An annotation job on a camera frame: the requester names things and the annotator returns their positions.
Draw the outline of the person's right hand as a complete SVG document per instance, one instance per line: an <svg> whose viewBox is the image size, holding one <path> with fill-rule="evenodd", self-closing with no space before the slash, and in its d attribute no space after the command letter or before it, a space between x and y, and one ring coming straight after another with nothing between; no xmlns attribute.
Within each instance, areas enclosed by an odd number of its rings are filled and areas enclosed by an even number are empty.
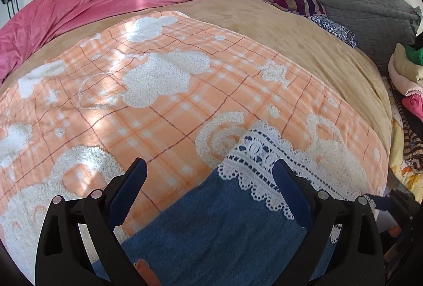
<svg viewBox="0 0 423 286"><path fill-rule="evenodd" d="M397 242L402 234L400 226L391 226L389 229L380 233L383 253L386 254Z"/></svg>

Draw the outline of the person's left hand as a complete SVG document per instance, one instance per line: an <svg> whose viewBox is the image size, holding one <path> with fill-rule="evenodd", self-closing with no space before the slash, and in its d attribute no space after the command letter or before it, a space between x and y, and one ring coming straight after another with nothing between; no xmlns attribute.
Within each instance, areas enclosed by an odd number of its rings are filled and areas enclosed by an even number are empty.
<svg viewBox="0 0 423 286"><path fill-rule="evenodd" d="M146 260L138 259L138 261L134 264L134 267L148 286L161 286L160 280L155 272L149 267Z"/></svg>

